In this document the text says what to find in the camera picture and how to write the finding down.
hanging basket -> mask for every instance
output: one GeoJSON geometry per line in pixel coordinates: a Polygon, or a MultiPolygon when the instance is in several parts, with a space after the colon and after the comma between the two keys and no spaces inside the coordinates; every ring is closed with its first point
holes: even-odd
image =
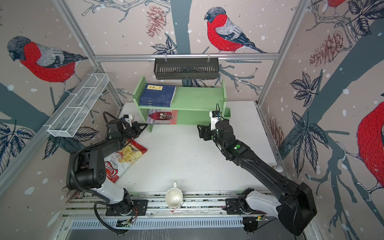
{"type": "Polygon", "coordinates": [[[218,58],[156,58],[156,79],[216,79],[218,58]]]}

cassava chips bag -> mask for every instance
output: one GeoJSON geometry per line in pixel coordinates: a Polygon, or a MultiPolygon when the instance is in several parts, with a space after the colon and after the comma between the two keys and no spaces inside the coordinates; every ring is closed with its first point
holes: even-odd
{"type": "Polygon", "coordinates": [[[104,158],[105,169],[107,171],[107,177],[116,182],[123,173],[134,164],[147,149],[134,140],[128,140],[129,142],[122,150],[104,158]]]}

bird illustration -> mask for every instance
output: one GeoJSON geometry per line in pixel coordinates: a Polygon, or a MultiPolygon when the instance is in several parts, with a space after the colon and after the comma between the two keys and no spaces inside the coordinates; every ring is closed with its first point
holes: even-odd
{"type": "Polygon", "coordinates": [[[371,190],[367,190],[360,182],[355,184],[361,186],[367,192],[368,198],[365,201],[371,201],[373,191],[384,188],[384,102],[381,102],[372,112],[365,116],[358,127],[358,147],[359,153],[352,154],[345,150],[343,143],[341,145],[346,154],[360,159],[367,169],[376,178],[377,184],[371,190]]]}
{"type": "Polygon", "coordinates": [[[322,15],[325,14],[325,12],[327,11],[328,7],[333,7],[333,8],[335,8],[335,13],[332,16],[335,16],[335,15],[339,14],[339,12],[336,12],[336,7],[339,6],[340,4],[342,4],[343,2],[345,2],[346,0],[324,0],[324,1],[327,2],[326,3],[327,7],[326,7],[326,9],[325,9],[325,11],[324,11],[324,13],[322,15]]]}
{"type": "Polygon", "coordinates": [[[218,49],[217,53],[221,51],[234,53],[241,48],[251,48],[259,53],[265,53],[245,36],[240,27],[232,23],[224,8],[209,9],[204,19],[208,21],[208,39],[218,49]]]}
{"type": "Polygon", "coordinates": [[[74,70],[80,61],[88,59],[60,48],[34,43],[24,36],[11,39],[7,48],[12,60],[20,60],[36,77],[51,83],[63,83],[64,90],[59,95],[69,93],[65,81],[72,75],[76,76],[74,70]]]}

book cover illustration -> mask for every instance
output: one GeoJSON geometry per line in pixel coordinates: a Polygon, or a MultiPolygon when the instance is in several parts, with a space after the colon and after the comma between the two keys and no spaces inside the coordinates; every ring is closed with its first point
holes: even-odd
{"type": "Polygon", "coordinates": [[[150,109],[147,124],[176,124],[177,110],[150,109]]]}

white table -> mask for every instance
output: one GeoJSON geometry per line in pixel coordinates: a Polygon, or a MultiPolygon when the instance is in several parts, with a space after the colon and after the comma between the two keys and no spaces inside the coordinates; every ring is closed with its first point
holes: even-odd
{"type": "MultiPolygon", "coordinates": [[[[236,138],[247,144],[268,165],[276,165],[263,125],[252,101],[231,101],[230,124],[236,138]]],[[[121,111],[142,123],[134,103],[121,111]]],[[[227,192],[267,190],[248,171],[225,160],[213,141],[199,138],[196,126],[155,125],[137,139],[148,151],[121,176],[116,184],[129,192],[165,192],[177,181],[182,191],[227,192]]]]}

